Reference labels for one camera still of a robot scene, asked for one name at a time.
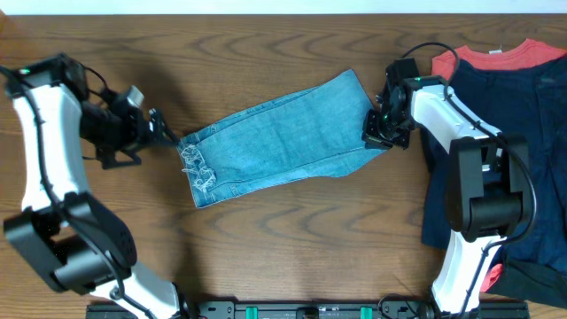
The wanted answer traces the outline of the light blue denim jeans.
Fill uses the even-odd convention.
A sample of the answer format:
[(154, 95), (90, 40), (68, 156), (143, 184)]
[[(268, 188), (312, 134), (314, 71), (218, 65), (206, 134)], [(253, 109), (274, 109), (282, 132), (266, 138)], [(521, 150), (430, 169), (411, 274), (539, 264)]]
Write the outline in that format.
[(350, 175), (381, 153), (361, 139), (372, 107), (349, 69), (188, 134), (177, 150), (195, 206), (311, 177)]

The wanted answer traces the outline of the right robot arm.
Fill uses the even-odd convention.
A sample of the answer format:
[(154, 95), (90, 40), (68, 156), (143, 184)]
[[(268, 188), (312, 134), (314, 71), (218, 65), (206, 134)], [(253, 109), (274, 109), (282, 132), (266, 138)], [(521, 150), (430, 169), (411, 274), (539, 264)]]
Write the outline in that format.
[(439, 76), (389, 75), (370, 110), (362, 139), (369, 148), (408, 148), (413, 129), (427, 129), (448, 155), (446, 256), (422, 318), (478, 315), (480, 288), (498, 249), (533, 217), (527, 142), (483, 122)]

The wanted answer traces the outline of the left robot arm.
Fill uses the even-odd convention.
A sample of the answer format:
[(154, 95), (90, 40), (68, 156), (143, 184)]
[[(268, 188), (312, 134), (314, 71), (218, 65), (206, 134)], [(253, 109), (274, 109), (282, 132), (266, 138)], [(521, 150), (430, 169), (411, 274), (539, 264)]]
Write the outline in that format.
[(138, 261), (127, 225), (92, 195), (84, 168), (83, 142), (94, 146), (105, 169), (120, 166), (118, 153), (136, 166), (142, 149), (176, 146), (161, 112), (144, 113), (136, 87), (121, 93), (103, 87), (93, 104), (90, 69), (66, 54), (2, 74), (27, 168), (21, 211), (4, 222), (8, 242), (55, 292), (110, 300), (117, 315), (194, 317), (176, 285)]

